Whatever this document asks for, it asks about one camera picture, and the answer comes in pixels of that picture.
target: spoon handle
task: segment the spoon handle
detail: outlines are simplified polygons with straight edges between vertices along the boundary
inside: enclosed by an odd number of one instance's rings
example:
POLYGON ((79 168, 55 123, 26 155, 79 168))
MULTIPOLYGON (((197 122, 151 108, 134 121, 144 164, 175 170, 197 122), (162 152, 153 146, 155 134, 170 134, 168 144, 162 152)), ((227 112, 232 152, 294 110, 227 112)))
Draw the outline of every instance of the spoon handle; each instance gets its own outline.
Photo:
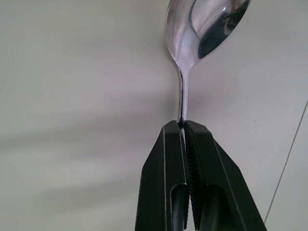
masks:
POLYGON ((188 107, 188 77, 190 71, 180 71, 180 100, 179 100, 179 114, 178 124, 183 125, 187 120, 187 107, 188 107))

